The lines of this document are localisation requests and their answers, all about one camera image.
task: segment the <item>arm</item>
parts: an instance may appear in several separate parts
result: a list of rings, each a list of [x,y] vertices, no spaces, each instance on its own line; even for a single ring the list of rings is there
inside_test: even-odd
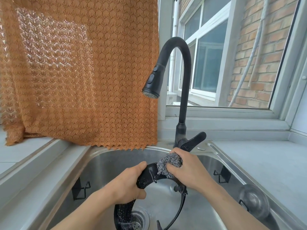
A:
[[[174,148],[171,153],[173,152],[181,156],[183,163],[180,168],[167,164],[167,170],[183,184],[201,193],[228,230],[268,230],[212,179],[196,155],[179,148]]]
[[[146,168],[145,161],[125,169],[120,175],[91,194],[74,212],[58,223],[52,230],[94,229],[103,212],[114,204],[144,199],[146,192],[136,186],[136,181]]]

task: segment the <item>stainless steel sink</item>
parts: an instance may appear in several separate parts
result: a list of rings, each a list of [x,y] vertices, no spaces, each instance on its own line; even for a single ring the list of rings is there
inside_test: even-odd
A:
[[[223,166],[227,168],[231,173],[230,180],[228,183],[220,185],[234,199],[238,199],[239,189],[242,185],[256,183],[214,145],[209,143],[203,146],[203,148],[206,150],[201,151],[195,148],[192,153],[198,155],[216,182],[219,181],[219,178],[213,175],[214,171],[220,172]],[[160,147],[147,147],[144,150],[135,149],[132,151],[92,148],[86,153],[67,179],[60,184],[57,192],[54,193],[52,202],[46,205],[44,211],[37,218],[33,229],[51,229],[85,200],[74,201],[73,199],[71,188],[78,177],[80,177],[82,186],[85,186],[87,181],[90,181],[91,188],[86,189],[86,196],[88,197],[94,191],[105,186],[125,168],[132,167],[144,160],[147,163],[156,162],[168,152],[168,149]],[[173,219],[181,200],[180,193],[173,191],[175,185],[175,182],[165,179],[159,180],[157,184],[152,183],[145,189],[147,192],[146,199],[137,200],[134,205],[135,229],[156,230],[157,220],[160,221],[163,228]],[[271,212],[262,221],[263,224],[271,230],[304,229],[291,213],[282,208],[265,190],[264,192],[269,198]],[[81,196],[83,196],[83,191],[79,193],[79,197]],[[105,212],[96,229],[115,229],[113,212],[114,206]],[[226,227],[209,202],[198,192],[188,189],[188,195],[186,196],[182,212],[170,229],[220,230],[226,229]]]

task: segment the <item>brick wall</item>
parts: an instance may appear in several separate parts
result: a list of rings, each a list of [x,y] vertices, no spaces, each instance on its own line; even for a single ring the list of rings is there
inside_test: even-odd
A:
[[[180,16],[182,15],[183,11],[185,11],[186,7],[188,6],[190,0],[180,0]]]
[[[232,74],[231,88],[227,98],[228,103],[232,99],[233,92],[238,86],[251,54],[262,14],[263,1],[264,0],[248,0],[246,4],[235,58],[235,66]],[[254,57],[252,65],[236,98],[236,102],[232,107],[268,108],[296,3],[297,0],[271,0],[266,27],[265,45],[263,46],[258,73],[254,74],[251,87],[248,88],[248,81],[256,59],[256,57]]]

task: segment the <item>faucet handle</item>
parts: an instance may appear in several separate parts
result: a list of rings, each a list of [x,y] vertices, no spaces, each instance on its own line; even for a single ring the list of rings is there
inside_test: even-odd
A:
[[[200,132],[196,136],[194,136],[192,139],[181,139],[178,142],[178,146],[180,149],[190,152],[193,148],[195,148],[199,143],[203,142],[206,139],[207,135],[205,132]]]

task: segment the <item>drain hole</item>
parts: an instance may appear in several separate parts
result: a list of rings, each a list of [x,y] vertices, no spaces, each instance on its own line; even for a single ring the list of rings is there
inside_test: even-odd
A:
[[[131,220],[133,230],[148,230],[149,215],[145,209],[141,207],[134,208]]]

